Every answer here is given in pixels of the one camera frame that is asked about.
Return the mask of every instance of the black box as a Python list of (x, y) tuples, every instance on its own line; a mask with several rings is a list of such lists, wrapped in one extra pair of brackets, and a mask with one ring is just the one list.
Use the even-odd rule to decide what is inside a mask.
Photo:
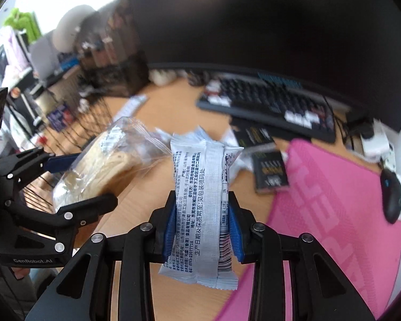
[(256, 152), (252, 155), (257, 193), (287, 189), (287, 172), (280, 151)]
[(269, 128), (264, 124), (232, 117), (230, 127), (238, 141), (238, 145), (243, 147), (246, 153), (276, 149), (276, 144), (268, 130)]

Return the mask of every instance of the black computer mouse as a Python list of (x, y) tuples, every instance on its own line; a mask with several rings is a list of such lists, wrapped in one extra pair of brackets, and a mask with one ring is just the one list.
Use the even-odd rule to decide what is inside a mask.
[(396, 173), (383, 169), (380, 174), (382, 186), (383, 213), (386, 221), (394, 224), (401, 213), (401, 183)]

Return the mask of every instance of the white power adapter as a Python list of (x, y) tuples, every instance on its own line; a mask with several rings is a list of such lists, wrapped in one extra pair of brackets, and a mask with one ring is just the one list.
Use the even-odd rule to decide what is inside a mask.
[(373, 121), (373, 131), (374, 136), (370, 139), (361, 135), (361, 142), (365, 157), (377, 163), (382, 155), (389, 152), (389, 140), (382, 123), (376, 119)]
[(389, 152), (381, 157), (381, 166), (396, 173), (395, 148), (391, 142), (389, 142)]

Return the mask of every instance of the pink mouse pad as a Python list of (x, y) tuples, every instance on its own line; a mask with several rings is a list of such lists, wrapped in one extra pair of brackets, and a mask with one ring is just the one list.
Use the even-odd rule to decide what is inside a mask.
[[(290, 189), (275, 196), (267, 225), (295, 237), (313, 234), (378, 318), (388, 304), (401, 257), (401, 222), (385, 220), (379, 175), (304, 140), (293, 140), (287, 152)], [(290, 321), (287, 264), (284, 271)], [(252, 282), (253, 265), (216, 321), (248, 319)]]

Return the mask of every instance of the green clothing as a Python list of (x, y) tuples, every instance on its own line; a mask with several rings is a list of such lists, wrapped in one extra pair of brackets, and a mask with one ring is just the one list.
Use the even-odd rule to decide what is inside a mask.
[(32, 44), (41, 36), (41, 32), (32, 13), (20, 12), (13, 8), (11, 14), (5, 19), (4, 26), (11, 26), (14, 30), (26, 30), (28, 43)]

